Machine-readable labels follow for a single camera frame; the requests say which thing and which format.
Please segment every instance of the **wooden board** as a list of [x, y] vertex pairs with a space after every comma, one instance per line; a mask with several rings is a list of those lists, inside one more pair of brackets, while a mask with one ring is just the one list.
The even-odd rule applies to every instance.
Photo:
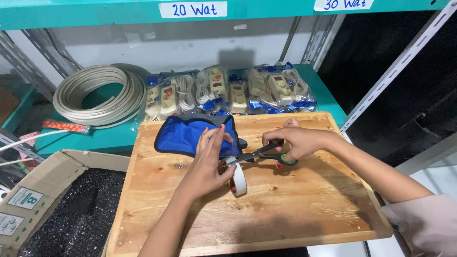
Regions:
[[[295, 117], [304, 128], [340, 133], [328, 112], [235, 117], [244, 152], [262, 134]], [[192, 158], [162, 154], [154, 140], [162, 122], [143, 123], [133, 149], [108, 243], [107, 256], [137, 256]], [[276, 169], [274, 160], [242, 162], [248, 186], [235, 198], [223, 187], [197, 200], [188, 216], [180, 256], [202, 256], [386, 238], [392, 229], [373, 191], [325, 151]]]

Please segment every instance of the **hand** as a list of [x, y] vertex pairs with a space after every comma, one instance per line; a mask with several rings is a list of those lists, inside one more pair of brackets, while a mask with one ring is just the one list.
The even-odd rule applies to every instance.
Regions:
[[224, 174], [218, 174], [222, 140], [233, 141], [230, 134], [224, 132], [225, 125], [222, 124], [218, 129], [205, 128], [200, 136], [195, 159], [176, 189], [178, 193], [192, 202], [220, 188], [233, 178], [236, 165], [228, 167]]
[[[289, 141], [290, 150], [283, 159], [284, 161], [295, 161], [304, 155], [327, 149], [329, 142], [335, 138], [341, 137], [335, 132], [302, 128], [295, 118], [291, 118], [283, 124], [283, 128], [264, 133], [262, 144], [267, 145], [269, 140], [275, 139]], [[276, 147], [276, 150], [281, 151], [282, 147]]]

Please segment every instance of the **black fabric edge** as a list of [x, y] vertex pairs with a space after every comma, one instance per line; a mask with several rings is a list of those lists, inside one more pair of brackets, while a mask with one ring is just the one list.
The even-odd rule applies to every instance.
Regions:
[[[177, 116], [168, 116], [168, 118], [164, 121], [164, 123], [160, 127], [159, 131], [157, 132], [157, 136], [155, 137], [155, 140], [154, 140], [154, 150], [156, 150], [159, 153], [163, 153], [163, 154], [179, 154], [179, 155], [186, 155], [188, 157], [195, 158], [195, 154], [193, 154], [193, 153], [184, 152], [184, 151], [177, 151], [177, 150], [161, 150], [161, 149], [159, 149], [157, 147], [157, 142], [159, 141], [160, 135], [162, 134], [162, 131], [163, 131], [165, 125], [169, 122], [170, 119], [179, 119], [184, 124], [191, 123], [191, 122], [194, 122], [194, 121], [204, 121], [206, 123], [209, 123], [211, 125], [216, 126], [216, 124], [214, 124], [212, 121], [207, 120], [207, 119], [203, 119], [203, 118], [190, 118], [190, 119], [184, 120], [184, 119], [182, 119], [180, 117], [177, 117]], [[236, 141], [236, 146], [238, 147], [239, 153], [242, 154], [243, 153], [243, 149], [241, 149], [241, 144], [239, 143], [238, 133], [236, 132], [236, 129], [235, 129], [235, 119], [233, 118], [233, 116], [232, 115], [228, 115], [227, 118], [224, 120], [224, 122], [222, 122], [222, 124], [225, 125], [230, 120], [232, 120], [232, 130], [233, 130], [233, 132], [235, 134], [234, 140]]]

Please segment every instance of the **teal shelf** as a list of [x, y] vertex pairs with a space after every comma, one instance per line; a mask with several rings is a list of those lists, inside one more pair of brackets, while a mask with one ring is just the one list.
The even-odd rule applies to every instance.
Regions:
[[[301, 78], [311, 88], [318, 103], [318, 110], [330, 112], [338, 126], [341, 127], [346, 122], [347, 116], [311, 65], [297, 64], [294, 67], [297, 69]], [[243, 70], [233, 70], [230, 72], [242, 74]], [[116, 96], [120, 89], [120, 85], [109, 84], [94, 91], [85, 100], [89, 100], [89, 102], [103, 102], [110, 96]], [[65, 120], [57, 112], [54, 112], [52, 119]], [[137, 133], [131, 130], [133, 120], [131, 119], [113, 128], [95, 130], [92, 136], [84, 136], [76, 133], [59, 133], [41, 137], [37, 139], [34, 146], [38, 154], [44, 158], [62, 149], [88, 150], [102, 153], [130, 151], [133, 149], [133, 144], [137, 136]], [[43, 129], [41, 133], [50, 131], [53, 130]]]
[[442, 10], [449, 0], [374, 0], [368, 10], [314, 11], [314, 0], [227, 0], [225, 17], [162, 18], [159, 3], [195, 0], [0, 0], [0, 30]]
[[13, 95], [21, 100], [21, 103], [7, 120], [5, 120], [1, 127], [10, 133], [13, 133], [24, 117], [27, 117], [32, 112], [32, 104], [39, 93], [31, 84], [10, 86], [9, 88]]

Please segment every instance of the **bubble wrap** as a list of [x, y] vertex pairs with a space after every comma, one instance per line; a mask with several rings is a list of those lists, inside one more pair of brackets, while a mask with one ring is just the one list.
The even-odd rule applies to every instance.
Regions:
[[125, 172], [88, 169], [49, 219], [19, 251], [21, 257], [98, 257], [116, 214]]

